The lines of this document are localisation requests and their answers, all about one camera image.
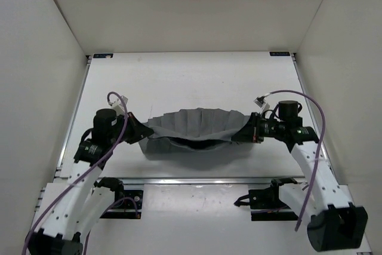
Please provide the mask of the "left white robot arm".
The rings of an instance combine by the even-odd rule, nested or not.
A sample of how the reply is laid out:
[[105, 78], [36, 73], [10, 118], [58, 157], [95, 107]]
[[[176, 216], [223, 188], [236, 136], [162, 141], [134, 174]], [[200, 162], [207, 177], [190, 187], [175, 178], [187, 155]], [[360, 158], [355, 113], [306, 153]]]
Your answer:
[[100, 109], [80, 140], [65, 190], [43, 211], [25, 239], [22, 254], [85, 254], [96, 221], [124, 202], [123, 184], [99, 178], [118, 144], [134, 144], [154, 131], [131, 113]]

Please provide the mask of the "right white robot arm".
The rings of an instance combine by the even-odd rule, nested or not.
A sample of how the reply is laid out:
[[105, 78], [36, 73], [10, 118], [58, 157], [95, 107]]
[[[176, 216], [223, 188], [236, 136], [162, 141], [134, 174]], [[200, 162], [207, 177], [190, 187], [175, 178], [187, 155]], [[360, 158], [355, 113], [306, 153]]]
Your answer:
[[368, 215], [343, 192], [327, 163], [320, 158], [319, 138], [312, 127], [303, 126], [302, 105], [280, 101], [269, 118], [254, 112], [232, 140], [261, 143], [273, 138], [285, 143], [300, 166], [307, 188], [291, 179], [275, 180], [267, 193], [270, 205], [287, 205], [307, 228], [311, 246], [317, 252], [357, 249], [361, 246]]

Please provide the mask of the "grey pleated skirt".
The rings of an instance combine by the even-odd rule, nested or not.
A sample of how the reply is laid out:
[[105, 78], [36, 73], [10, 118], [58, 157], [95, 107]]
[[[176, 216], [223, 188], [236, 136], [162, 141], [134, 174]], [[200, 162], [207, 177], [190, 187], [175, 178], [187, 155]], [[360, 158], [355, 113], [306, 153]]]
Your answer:
[[244, 156], [254, 145], [232, 140], [248, 122], [249, 116], [237, 110], [181, 109], [147, 120], [154, 133], [139, 141], [146, 156], [180, 153], [228, 153]]

